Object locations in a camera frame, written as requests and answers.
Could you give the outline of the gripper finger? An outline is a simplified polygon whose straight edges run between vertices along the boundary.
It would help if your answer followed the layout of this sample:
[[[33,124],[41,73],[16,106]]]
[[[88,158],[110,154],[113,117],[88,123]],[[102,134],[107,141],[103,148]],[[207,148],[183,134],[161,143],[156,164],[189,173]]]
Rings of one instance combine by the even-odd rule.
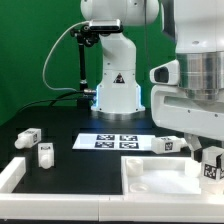
[[[220,170],[224,170],[224,153],[216,156],[216,167]]]
[[[191,158],[194,161],[201,162],[202,161],[202,145],[199,141],[199,138],[193,134],[184,134],[184,138],[187,142],[187,145],[191,151]]]

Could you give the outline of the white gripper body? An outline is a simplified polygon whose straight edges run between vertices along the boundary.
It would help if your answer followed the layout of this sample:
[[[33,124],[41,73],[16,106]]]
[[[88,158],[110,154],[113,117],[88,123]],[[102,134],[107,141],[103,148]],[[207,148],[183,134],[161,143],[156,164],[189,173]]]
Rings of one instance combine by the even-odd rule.
[[[209,102],[189,99],[176,86],[155,85],[151,111],[159,127],[224,141],[224,90]]]

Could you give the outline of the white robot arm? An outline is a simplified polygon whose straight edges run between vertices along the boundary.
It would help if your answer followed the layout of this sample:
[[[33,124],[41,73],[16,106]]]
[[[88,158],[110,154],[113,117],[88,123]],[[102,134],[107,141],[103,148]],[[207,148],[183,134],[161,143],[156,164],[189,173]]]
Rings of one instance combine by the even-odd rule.
[[[144,110],[135,80],[136,47],[122,26],[163,17],[176,58],[152,69],[151,111],[159,127],[183,132],[193,152],[200,136],[224,141],[224,0],[81,0],[87,30],[99,36],[103,78],[92,110],[108,117]]]

